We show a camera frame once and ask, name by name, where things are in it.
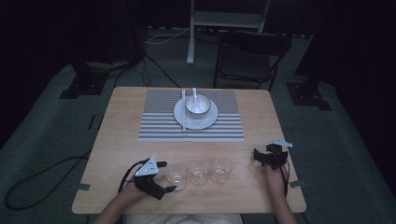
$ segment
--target gray carpet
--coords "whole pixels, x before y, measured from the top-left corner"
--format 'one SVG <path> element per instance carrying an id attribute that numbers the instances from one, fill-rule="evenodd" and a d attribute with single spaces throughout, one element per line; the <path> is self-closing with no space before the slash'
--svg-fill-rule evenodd
<path id="1" fill-rule="evenodd" d="M 180 31 L 150 31 L 150 35 Z M 145 46 L 155 60 L 181 87 L 211 88 L 215 69 L 216 41 L 211 35 L 200 35 L 196 42 L 195 62 L 186 65 L 188 38 L 175 38 L 165 44 Z M 294 72 L 309 45 L 309 40 L 293 38 L 292 48 L 280 64 L 271 95 L 283 133 L 294 147 L 290 150 L 303 187 L 312 223 L 396 223 L 395 198 L 376 169 L 361 138 L 340 104 L 334 88 L 321 83 L 319 90 L 329 101 L 332 111 L 317 107 L 293 105 L 286 82 L 304 82 Z M 144 86 L 142 74 L 149 73 L 150 86 L 175 87 L 163 72 L 146 58 L 117 80 L 117 86 Z M 109 65 L 92 63 L 94 66 Z M 92 148 L 101 117 L 105 114 L 114 81 L 120 71 L 110 74 L 101 95 L 79 96 L 60 100 L 63 90 L 75 75 L 71 66 L 60 71 L 18 130 L 0 151 L 0 200 L 18 180 L 35 174 L 70 156 L 82 156 Z M 221 82 L 223 88 L 251 88 L 235 82 Z M 43 197 L 76 162 L 68 161 L 26 183 L 11 195 L 15 206 L 24 206 Z M 0 223 L 86 223 L 95 215 L 75 215 L 71 206 L 86 162 L 82 161 L 46 201 L 22 211 L 0 205 Z M 296 214 L 299 223 L 302 216 Z M 244 215 L 247 224 L 274 223 L 272 214 Z"/>

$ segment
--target striped placemat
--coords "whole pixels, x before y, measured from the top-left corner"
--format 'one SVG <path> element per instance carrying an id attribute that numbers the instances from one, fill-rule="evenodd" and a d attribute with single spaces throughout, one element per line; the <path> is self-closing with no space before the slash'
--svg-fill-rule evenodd
<path id="1" fill-rule="evenodd" d="M 238 104 L 234 91 L 199 91 L 211 99 L 219 110 L 218 118 L 211 126 L 202 130 L 187 129 L 176 121 L 174 107 L 181 99 L 181 91 L 148 91 L 139 141 L 202 141 L 243 142 L 245 141 Z M 186 97 L 192 91 L 186 91 Z"/>

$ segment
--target white bowl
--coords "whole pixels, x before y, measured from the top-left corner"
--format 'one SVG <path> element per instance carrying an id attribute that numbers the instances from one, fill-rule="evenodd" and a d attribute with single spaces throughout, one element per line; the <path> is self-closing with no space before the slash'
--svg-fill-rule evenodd
<path id="1" fill-rule="evenodd" d="M 185 106 L 191 118 L 203 119 L 210 110 L 211 101 L 206 96 L 197 94 L 197 99 L 194 102 L 194 96 L 191 95 L 186 98 Z"/>

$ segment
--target wooden table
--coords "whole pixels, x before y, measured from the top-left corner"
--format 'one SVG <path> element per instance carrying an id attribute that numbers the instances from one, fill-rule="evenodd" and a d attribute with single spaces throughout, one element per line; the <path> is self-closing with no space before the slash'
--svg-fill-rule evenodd
<path id="1" fill-rule="evenodd" d="M 273 211 L 266 190 L 264 171 L 253 160 L 253 148 L 264 152 L 269 139 L 284 139 L 271 96 L 261 90 L 234 91 L 239 107 L 245 141 L 243 142 L 142 142 L 138 140 L 148 90 L 174 88 L 117 87 L 110 99 L 99 134 L 93 146 L 81 184 L 73 203 L 77 214 L 98 214 L 116 196 L 126 170 L 137 161 L 155 156 L 157 161 L 189 162 L 193 157 L 227 156 L 233 160 L 233 172 L 224 184 L 212 179 L 203 186 L 190 180 L 182 190 L 167 193 L 158 201 L 147 197 L 128 214 L 211 214 L 270 213 Z M 297 180 L 291 158 L 290 182 Z M 158 183 L 163 186 L 163 171 Z M 306 208 L 300 188 L 289 187 L 288 201 L 293 212 Z"/>

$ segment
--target dark background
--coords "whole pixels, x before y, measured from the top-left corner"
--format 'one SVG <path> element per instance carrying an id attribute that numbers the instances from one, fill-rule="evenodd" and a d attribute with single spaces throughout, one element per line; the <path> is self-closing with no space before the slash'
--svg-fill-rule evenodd
<path id="1" fill-rule="evenodd" d="M 123 0 L 0 0 L 1 146 L 71 58 L 129 60 L 148 26 L 190 24 L 190 1 L 132 2 L 133 21 Z M 214 2 L 197 1 L 196 9 L 259 13 L 263 8 L 258 0 L 242 6 L 238 0 Z M 387 0 L 276 0 L 264 27 L 273 34 L 315 35 L 297 75 L 334 85 L 393 192 L 395 8 Z"/>

